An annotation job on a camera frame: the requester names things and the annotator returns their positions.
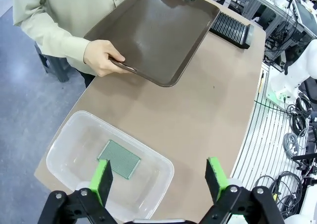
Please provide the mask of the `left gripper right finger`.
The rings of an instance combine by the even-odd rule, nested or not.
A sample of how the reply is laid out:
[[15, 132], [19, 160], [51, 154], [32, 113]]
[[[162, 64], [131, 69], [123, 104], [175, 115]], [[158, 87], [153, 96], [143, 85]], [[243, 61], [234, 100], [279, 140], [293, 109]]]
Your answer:
[[244, 218], [248, 224], [283, 224], [272, 193], [265, 186], [251, 191], [229, 184], [216, 157], [207, 158], [205, 179], [213, 205], [201, 219], [201, 224], [226, 224], [233, 215]]

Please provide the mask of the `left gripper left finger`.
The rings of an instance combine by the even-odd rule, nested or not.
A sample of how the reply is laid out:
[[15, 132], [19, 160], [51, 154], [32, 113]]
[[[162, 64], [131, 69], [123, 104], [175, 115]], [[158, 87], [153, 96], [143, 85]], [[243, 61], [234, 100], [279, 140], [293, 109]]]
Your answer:
[[105, 208], [113, 175], [110, 161], [100, 161], [89, 187], [67, 195], [52, 191], [39, 217], [39, 224], [74, 224], [78, 219], [88, 219], [91, 224], [115, 224], [116, 220]]

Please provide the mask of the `person's right hand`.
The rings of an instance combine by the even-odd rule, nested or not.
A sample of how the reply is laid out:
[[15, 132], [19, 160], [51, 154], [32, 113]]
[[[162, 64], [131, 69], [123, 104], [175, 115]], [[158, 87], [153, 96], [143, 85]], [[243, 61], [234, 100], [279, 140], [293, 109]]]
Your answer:
[[83, 62], [87, 64], [99, 77], [104, 77], [111, 73], [130, 73], [116, 66], [110, 59], [124, 62], [125, 57], [107, 40], [95, 40], [88, 43]]

